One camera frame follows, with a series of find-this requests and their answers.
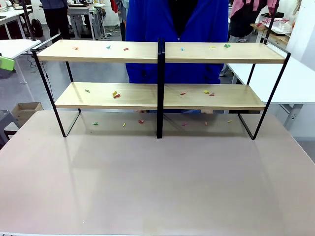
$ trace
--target pink garment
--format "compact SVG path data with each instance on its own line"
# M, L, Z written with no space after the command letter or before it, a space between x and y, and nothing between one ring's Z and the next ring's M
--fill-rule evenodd
M260 0L254 0L253 11L257 11L259 2ZM251 0L246 0L246 4L250 4L250 3L251 3ZM277 0L267 1L267 6L269 7L270 12L273 12L273 9L275 8L276 3L277 3ZM231 17L235 14L235 12L240 10L243 6L244 6L243 0L234 0Z

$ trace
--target two-tier shelf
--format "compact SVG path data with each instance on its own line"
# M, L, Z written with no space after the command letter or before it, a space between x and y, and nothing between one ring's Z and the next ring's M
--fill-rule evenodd
M164 109L212 109L237 110L240 113L242 110L263 111L254 134L239 113L250 137L255 139L290 57L289 52L285 51L287 57L284 58L263 43L230 43L231 47L226 48L225 43L165 43L160 39L158 43L59 40L36 54L38 47L53 38L38 45L32 53L64 137L69 134L81 109L157 110L158 138L162 138ZM47 85L40 60L65 61L67 65L71 83L56 102ZM69 62L157 63L158 84L74 82ZM164 84L165 63L252 63L253 67L247 85ZM256 63L283 63L267 104L249 86ZM204 90L214 92L215 96L210 97L203 93ZM121 97L114 99L114 91ZM57 108L75 108L79 111L67 132L64 131Z

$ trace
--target black shirt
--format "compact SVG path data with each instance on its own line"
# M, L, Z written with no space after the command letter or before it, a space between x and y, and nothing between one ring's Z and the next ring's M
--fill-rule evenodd
M171 10L173 24L180 37L185 30L185 27L190 19L198 0L168 0L168 5Z

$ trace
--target desk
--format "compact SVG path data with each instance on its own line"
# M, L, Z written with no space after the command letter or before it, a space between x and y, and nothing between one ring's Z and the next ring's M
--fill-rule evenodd
M251 26L255 29L258 30L258 36L256 42L260 42L261 37L265 37L268 31L268 28L265 27L264 25L257 26L257 24L251 24ZM285 36L279 36L274 33L270 33L270 39L274 39L275 43L281 46L282 48L286 48L287 44L289 43L289 40Z
M0 26L4 25L6 33L8 34L9 39L11 39L11 35L9 32L9 29L7 27L7 23L12 22L12 21L17 21L19 28L20 28L20 32L22 34L23 39L25 39L25 34L24 34L24 30L22 28L21 25L21 20L20 20L20 16L24 14L24 10L11 10L11 11L6 11L6 12L1 12L0 16L6 16L3 19L0 19Z
M251 64L228 64L234 73L232 83L239 79L246 84ZM282 65L257 64L252 75L250 86L260 100L267 103L271 90L276 82ZM284 126L289 130L296 120L304 104L315 104L315 72L307 66L290 58L284 74L280 80L272 104L281 105L288 113Z
M100 38L100 24L98 11L94 9L94 5L82 6L82 7L69 7L68 15L70 16L71 25L74 32L74 38L78 39L80 32L83 30L83 23L81 15L88 15L91 26L91 34L93 40Z
M26 84L26 80L20 68L16 57L26 52L27 50L40 44L40 40L32 41L30 39L10 39L10 40L0 40L0 53L5 58L10 58L15 60L15 70L19 76L20 83Z
M0 231L315 235L315 165L274 116L255 141L233 114L155 128L155 114L83 112L63 138L52 111L35 113L0 150Z

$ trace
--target cardboard box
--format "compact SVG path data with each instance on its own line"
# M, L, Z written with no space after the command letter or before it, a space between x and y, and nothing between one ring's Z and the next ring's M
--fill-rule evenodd
M18 103L12 110L13 117L22 126L37 111L43 110L40 102Z

